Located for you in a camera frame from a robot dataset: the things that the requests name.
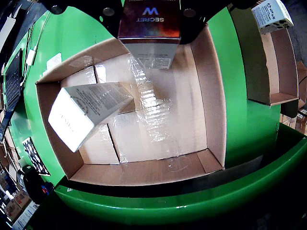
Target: cardboard shelf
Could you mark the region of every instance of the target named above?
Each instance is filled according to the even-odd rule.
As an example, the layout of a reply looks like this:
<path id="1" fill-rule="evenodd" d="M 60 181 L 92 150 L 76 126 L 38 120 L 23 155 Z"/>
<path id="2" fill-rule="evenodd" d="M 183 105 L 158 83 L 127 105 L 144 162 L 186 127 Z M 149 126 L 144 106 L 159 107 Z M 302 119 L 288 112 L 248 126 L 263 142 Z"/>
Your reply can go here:
<path id="1" fill-rule="evenodd" d="M 294 52 L 287 29 L 260 34 L 251 9 L 231 12 L 246 76 L 247 98 L 269 106 L 298 99 Z"/>

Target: small white box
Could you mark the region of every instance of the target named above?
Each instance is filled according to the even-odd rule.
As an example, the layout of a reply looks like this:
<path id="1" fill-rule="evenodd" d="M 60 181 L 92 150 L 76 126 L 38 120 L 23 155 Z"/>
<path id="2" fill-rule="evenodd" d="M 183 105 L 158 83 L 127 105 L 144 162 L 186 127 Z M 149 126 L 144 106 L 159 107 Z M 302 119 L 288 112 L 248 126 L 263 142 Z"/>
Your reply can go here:
<path id="1" fill-rule="evenodd" d="M 52 105 L 48 122 L 75 152 L 94 134 L 98 124 L 106 124 L 132 100 L 118 82 L 62 88 Z"/>
<path id="2" fill-rule="evenodd" d="M 280 0 L 266 0 L 252 9 L 261 34 L 293 26 L 292 19 Z"/>

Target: white label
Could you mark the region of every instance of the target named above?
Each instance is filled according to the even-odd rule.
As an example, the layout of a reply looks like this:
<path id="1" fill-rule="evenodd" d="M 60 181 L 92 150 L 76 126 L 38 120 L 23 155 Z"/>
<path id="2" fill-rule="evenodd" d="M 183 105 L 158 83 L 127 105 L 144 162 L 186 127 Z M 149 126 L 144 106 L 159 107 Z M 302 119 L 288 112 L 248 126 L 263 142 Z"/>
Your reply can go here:
<path id="1" fill-rule="evenodd" d="M 118 82 L 80 85 L 68 87 L 66 90 L 95 125 L 132 99 Z"/>
<path id="2" fill-rule="evenodd" d="M 259 27 L 263 27 L 267 22 L 269 22 L 270 20 L 267 18 L 267 15 L 262 13 L 263 11 L 263 7 L 261 8 L 257 8 L 253 11 L 253 14 L 256 18 L 256 21 L 259 25 Z"/>
<path id="3" fill-rule="evenodd" d="M 153 69 L 168 69 L 171 63 L 171 59 L 169 58 L 139 58 L 139 61 L 146 68 Z"/>
<path id="4" fill-rule="evenodd" d="M 57 66 L 58 64 L 60 64 L 62 62 L 62 54 L 58 53 L 56 54 L 54 57 L 52 57 L 51 59 L 49 59 L 46 63 L 47 65 L 47 70 L 51 70 L 53 69 L 55 66 Z"/>

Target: white product box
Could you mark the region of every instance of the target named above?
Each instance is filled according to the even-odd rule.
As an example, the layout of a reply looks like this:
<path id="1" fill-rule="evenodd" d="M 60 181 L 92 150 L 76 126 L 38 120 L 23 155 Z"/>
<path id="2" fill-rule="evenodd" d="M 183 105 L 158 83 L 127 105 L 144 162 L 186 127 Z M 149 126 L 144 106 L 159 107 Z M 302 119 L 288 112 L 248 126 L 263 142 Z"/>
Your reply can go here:
<path id="1" fill-rule="evenodd" d="M 292 19 L 280 0 L 266 0 L 252 9 L 261 34 L 293 26 Z"/>
<path id="2" fill-rule="evenodd" d="M 180 36 L 179 0 L 126 0 L 118 39 L 145 68 L 169 69 Z"/>
<path id="3" fill-rule="evenodd" d="M 48 122 L 75 152 L 94 134 L 98 124 L 106 124 L 132 100 L 118 82 L 62 88 L 52 105 Z"/>

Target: laptop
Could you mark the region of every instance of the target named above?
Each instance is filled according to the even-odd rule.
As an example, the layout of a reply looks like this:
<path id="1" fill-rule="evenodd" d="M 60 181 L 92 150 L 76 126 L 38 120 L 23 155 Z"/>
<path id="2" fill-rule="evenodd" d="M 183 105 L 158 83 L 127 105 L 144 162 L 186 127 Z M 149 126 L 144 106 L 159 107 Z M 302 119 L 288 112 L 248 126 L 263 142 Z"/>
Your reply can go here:
<path id="1" fill-rule="evenodd" d="M 0 126 L 0 141 L 9 126 L 16 105 L 21 97 L 20 82 L 22 81 L 22 51 L 19 49 L 5 73 L 6 112 Z"/>

